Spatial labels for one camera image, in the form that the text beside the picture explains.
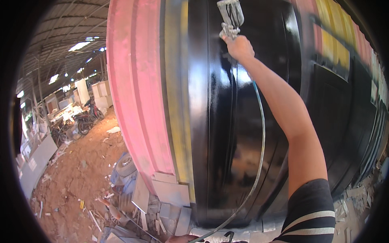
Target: brown dirt ground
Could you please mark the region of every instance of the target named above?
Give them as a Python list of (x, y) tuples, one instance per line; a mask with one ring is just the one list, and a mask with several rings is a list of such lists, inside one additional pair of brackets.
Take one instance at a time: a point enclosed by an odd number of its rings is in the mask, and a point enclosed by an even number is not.
[[(51, 175), (52, 180), (44, 183), (40, 180), (33, 191), (31, 209), (39, 214), (40, 201), (43, 201), (42, 218), (36, 218), (52, 242), (92, 242), (92, 234), (98, 236), (99, 230), (88, 210), (104, 215), (105, 207), (95, 198), (110, 190), (109, 177), (105, 179), (105, 176), (111, 174), (113, 164), (127, 152), (120, 132), (107, 133), (115, 126), (118, 123), (112, 107), (86, 136), (69, 144), (66, 154), (48, 166), (44, 174)], [(86, 168), (83, 168), (82, 160), (86, 161)], [(85, 201), (84, 212), (78, 199)], [(51, 216), (45, 216), (45, 213), (51, 213)]]

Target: person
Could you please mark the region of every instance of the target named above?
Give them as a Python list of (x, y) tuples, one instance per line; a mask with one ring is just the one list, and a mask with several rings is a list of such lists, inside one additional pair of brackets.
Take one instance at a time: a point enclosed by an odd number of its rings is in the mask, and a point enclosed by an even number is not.
[[(272, 242), (330, 243), (335, 212), (326, 162), (308, 110), (299, 94), (280, 76), (254, 57), (243, 35), (224, 36), (229, 54), (257, 83), (274, 118), (289, 142), (289, 191), (287, 216), (280, 236)], [(166, 243), (186, 243), (196, 236), (172, 236)]]

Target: person's left hand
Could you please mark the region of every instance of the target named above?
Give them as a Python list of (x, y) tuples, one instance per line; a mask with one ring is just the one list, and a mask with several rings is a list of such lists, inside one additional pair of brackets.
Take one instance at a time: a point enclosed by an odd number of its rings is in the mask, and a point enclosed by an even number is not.
[(198, 236), (195, 236), (195, 235), (189, 235), (189, 234), (186, 234), (186, 235), (183, 235), (183, 236), (170, 236), (168, 238), (167, 241), (165, 241), (165, 243), (188, 243), (189, 241), (191, 240), (194, 240), (196, 239)]

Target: black sleeve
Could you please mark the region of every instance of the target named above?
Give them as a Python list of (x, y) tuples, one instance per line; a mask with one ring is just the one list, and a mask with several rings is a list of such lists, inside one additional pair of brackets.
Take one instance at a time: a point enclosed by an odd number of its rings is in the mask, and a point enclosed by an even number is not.
[(288, 201), (288, 213), (274, 242), (331, 243), (335, 231), (334, 205), (325, 179), (312, 180)]

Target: white stripe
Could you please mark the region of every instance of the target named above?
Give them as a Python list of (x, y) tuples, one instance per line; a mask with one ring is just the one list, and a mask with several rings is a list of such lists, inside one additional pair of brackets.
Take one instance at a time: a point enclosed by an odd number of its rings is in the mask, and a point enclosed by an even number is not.
[(315, 228), (315, 229), (298, 229), (295, 231), (291, 231), (288, 233), (283, 234), (285, 235), (316, 235), (316, 234), (333, 234), (335, 231), (335, 228), (333, 227), (326, 227), (326, 228)]
[(285, 232), (285, 230), (290, 229), (291, 227), (295, 226), (298, 223), (301, 223), (303, 221), (307, 221), (310, 219), (321, 218), (321, 217), (334, 217), (335, 218), (335, 212), (329, 210), (329, 211), (319, 211), (319, 212), (314, 212), (314, 213), (304, 215), (304, 216), (296, 219), (295, 221), (291, 222), (288, 226), (286, 226), (285, 229), (281, 232), (281, 234), (283, 232)]

